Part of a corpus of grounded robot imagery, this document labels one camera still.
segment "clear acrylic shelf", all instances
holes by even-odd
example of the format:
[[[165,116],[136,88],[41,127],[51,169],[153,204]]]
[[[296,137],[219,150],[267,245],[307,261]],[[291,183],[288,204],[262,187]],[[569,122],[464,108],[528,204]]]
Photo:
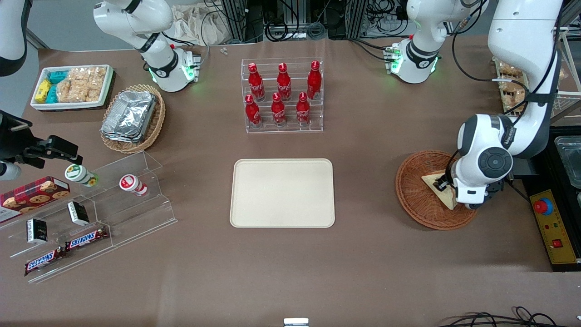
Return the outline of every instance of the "clear acrylic shelf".
[[[311,71],[311,62],[317,60],[321,63],[320,72],[322,76],[321,96],[319,99],[309,100],[310,104],[310,124],[301,127],[296,120],[296,104],[299,100],[299,93],[307,91],[307,76]],[[277,127],[274,124],[270,106],[272,104],[272,94],[277,88],[278,64],[286,63],[289,76],[292,80],[292,94],[289,101],[285,101],[285,115],[286,126]],[[320,57],[311,58],[271,58],[271,59],[243,59],[241,67],[241,82],[242,82],[242,108],[246,108],[244,97],[250,94],[250,86],[248,85],[248,64],[255,63],[260,76],[262,76],[264,83],[264,91],[266,97],[261,102],[256,102],[260,108],[260,116],[262,117],[263,125],[261,128],[254,129],[250,126],[250,122],[243,110],[244,123],[247,133],[297,133],[297,132],[321,132],[323,131],[323,100],[324,100],[324,70],[323,61]]]
[[[0,233],[8,235],[9,238],[11,261],[20,265],[24,274],[27,262],[58,246],[64,246],[66,241],[90,233],[100,226],[107,226],[108,238],[70,251],[64,258],[26,276],[29,283],[38,283],[177,222],[171,203],[162,194],[154,173],[154,170],[161,167],[161,164],[142,151],[92,170],[99,175],[99,182],[95,187],[70,182],[70,197],[22,215],[0,227]],[[128,173],[138,176],[141,182],[147,184],[147,194],[137,197],[119,188],[119,180]],[[85,206],[91,222],[89,225],[79,226],[72,223],[67,208],[70,201],[77,201]],[[26,221],[31,218],[46,222],[47,243],[26,242]]]

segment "red bottle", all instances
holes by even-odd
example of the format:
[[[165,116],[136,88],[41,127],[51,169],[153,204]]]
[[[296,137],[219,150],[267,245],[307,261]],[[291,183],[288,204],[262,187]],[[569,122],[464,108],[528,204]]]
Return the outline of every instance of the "red bottle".
[[[299,93],[299,102],[296,104],[296,121],[300,127],[309,125],[311,112],[311,105],[307,102],[307,94],[305,92]]]
[[[248,77],[250,92],[252,92],[256,101],[260,102],[264,100],[264,83],[262,82],[262,76],[258,73],[258,68],[253,62],[248,64],[248,71],[250,72],[250,76]]]
[[[288,101],[291,98],[291,77],[289,73],[286,72],[286,64],[281,63],[278,65],[278,92],[281,95],[283,101]]]
[[[246,117],[248,117],[248,122],[250,126],[254,129],[262,127],[262,118],[260,117],[260,112],[258,105],[254,103],[254,98],[251,94],[248,94],[245,98],[246,101]]]
[[[319,68],[321,63],[314,60],[311,63],[311,72],[307,77],[307,96],[309,99],[320,99],[321,98],[321,83],[322,76]]]
[[[270,109],[272,110],[272,118],[274,118],[274,124],[277,127],[284,127],[286,125],[285,116],[285,104],[281,101],[281,95],[275,92],[272,95],[272,105]]]

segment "brown tabletop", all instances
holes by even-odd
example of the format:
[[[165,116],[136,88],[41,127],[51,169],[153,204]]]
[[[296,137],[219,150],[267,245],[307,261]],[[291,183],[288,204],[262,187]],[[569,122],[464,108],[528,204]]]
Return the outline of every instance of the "brown tabletop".
[[[457,46],[467,71],[492,75],[485,37],[460,37]],[[422,227],[397,201],[394,177],[404,158],[453,152],[463,121],[501,109],[494,83],[472,81],[455,67],[450,42],[419,85],[388,76],[347,41],[227,48],[228,56],[212,48],[200,82],[162,93],[167,117],[148,151],[164,165],[160,184],[179,222],[39,285],[29,285],[21,262],[8,258],[3,235],[0,325],[280,326],[286,317],[308,317],[317,327],[436,326],[468,311],[511,315],[513,305],[575,324],[581,275],[548,272],[530,206],[513,190],[450,232]],[[325,131],[246,134],[241,59],[297,56],[324,58]],[[152,84],[137,51],[40,52],[41,67],[100,63],[117,72],[115,93]],[[103,145],[102,115],[26,108],[24,116],[37,137],[78,144],[84,165],[95,169],[123,157]],[[232,168],[241,158],[331,160],[335,224],[232,227]],[[61,176],[66,166],[23,167],[1,189]]]

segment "wicker basket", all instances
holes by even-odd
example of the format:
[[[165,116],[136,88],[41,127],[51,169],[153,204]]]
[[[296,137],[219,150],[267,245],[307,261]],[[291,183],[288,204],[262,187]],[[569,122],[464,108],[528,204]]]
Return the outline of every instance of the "wicker basket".
[[[129,86],[128,88],[126,88],[125,90],[123,90],[121,92],[124,92],[124,91],[137,91],[137,92],[147,91],[147,92],[150,92],[152,94],[155,94],[155,96],[157,98],[157,101],[155,103],[155,107],[153,109],[154,110],[153,115],[151,117],[151,120],[149,121],[149,126],[148,126],[147,132],[145,134],[145,139],[143,141],[141,141],[140,143],[128,143],[128,142],[113,141],[113,140],[109,140],[108,138],[106,138],[104,135],[101,134],[101,139],[103,140],[103,142],[105,143],[107,148],[110,148],[111,150],[119,151],[119,152],[125,153],[125,154],[133,154],[133,153],[140,152],[142,150],[149,148],[153,144],[153,142],[155,142],[156,138],[159,135],[159,132],[162,130],[163,119],[166,117],[166,105],[163,102],[162,95],[159,94],[159,91],[157,91],[155,88],[153,88],[149,85],[139,84],[139,85],[135,85],[135,86]],[[115,100],[117,99],[119,94],[121,94],[121,92],[119,92],[117,95],[115,95],[115,97],[113,98],[111,103],[109,103],[109,106],[107,107],[107,111],[105,112],[105,117],[103,117],[103,122],[105,121],[105,119],[107,119],[107,116],[109,115],[109,112],[111,111],[111,107],[113,106],[113,103],[115,102]]]
[[[397,170],[396,192],[401,206],[417,222],[433,229],[457,229],[467,225],[476,215],[476,210],[462,204],[454,210],[446,208],[422,180],[422,176],[444,170],[449,159],[450,154],[442,151],[416,152]]]

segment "red cookie box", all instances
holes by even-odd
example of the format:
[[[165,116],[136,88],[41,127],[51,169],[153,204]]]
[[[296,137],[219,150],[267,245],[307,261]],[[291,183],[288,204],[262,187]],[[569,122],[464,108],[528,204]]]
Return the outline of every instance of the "red cookie box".
[[[47,176],[0,196],[0,222],[18,217],[70,194],[69,185]]]

